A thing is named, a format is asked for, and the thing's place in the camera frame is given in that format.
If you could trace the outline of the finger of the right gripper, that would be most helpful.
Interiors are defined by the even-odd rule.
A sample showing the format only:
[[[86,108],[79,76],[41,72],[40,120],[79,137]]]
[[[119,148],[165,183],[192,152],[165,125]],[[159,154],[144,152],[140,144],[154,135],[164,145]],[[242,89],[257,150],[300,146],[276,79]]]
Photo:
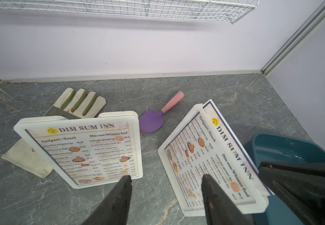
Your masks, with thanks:
[[[325,163],[263,161],[259,179],[305,225],[325,225]]]

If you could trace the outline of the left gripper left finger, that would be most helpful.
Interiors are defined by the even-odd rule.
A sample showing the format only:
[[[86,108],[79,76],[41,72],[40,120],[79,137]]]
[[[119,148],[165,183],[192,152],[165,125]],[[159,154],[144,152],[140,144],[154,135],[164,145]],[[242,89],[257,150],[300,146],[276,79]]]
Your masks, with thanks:
[[[123,176],[84,225],[126,225],[132,194],[131,177]]]

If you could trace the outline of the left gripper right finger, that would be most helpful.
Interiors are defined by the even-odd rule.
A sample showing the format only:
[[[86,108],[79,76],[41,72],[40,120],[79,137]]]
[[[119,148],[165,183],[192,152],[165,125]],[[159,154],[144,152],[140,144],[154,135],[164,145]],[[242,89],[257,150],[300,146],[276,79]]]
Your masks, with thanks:
[[[202,177],[205,215],[208,225],[251,225],[210,174]]]

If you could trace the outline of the teal plastic tray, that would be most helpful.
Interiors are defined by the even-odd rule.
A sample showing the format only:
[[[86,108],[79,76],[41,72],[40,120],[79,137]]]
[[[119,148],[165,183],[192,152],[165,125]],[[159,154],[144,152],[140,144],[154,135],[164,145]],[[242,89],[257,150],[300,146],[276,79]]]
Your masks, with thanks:
[[[259,132],[244,148],[256,166],[262,161],[283,163],[325,163],[325,150],[319,145],[293,137]],[[268,197],[264,213],[253,215],[256,225],[302,225],[300,219],[279,197]]]

